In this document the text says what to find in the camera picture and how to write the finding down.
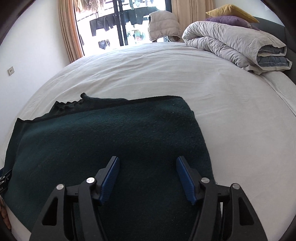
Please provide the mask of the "person left hand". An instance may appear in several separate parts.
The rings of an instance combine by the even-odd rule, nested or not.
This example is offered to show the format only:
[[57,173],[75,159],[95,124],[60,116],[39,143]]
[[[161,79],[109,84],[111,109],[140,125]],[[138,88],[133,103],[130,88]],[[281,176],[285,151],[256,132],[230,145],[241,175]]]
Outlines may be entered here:
[[11,230],[11,223],[8,217],[8,213],[4,204],[4,200],[0,197],[0,210],[1,210],[1,217],[3,218],[4,224],[6,227]]

